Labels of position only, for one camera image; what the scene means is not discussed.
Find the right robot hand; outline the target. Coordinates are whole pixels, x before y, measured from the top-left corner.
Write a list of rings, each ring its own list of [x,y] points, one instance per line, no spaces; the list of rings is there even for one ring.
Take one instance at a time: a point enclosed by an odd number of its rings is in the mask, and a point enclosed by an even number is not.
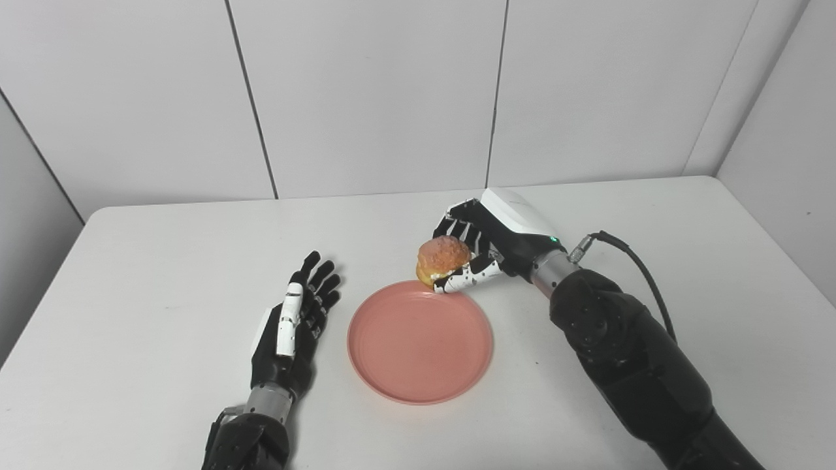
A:
[[[431,276],[435,292],[458,292],[507,275],[519,276],[546,296],[577,266],[555,231],[522,196],[489,188],[450,206],[433,235],[460,239],[472,250],[466,264]]]

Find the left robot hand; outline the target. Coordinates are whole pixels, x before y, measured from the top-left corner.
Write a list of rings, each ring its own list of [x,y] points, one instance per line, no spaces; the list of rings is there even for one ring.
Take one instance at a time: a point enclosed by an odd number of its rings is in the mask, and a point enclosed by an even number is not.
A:
[[[279,386],[301,398],[314,379],[314,355],[332,307],[341,298],[336,265],[313,251],[272,307],[251,357],[251,388]]]

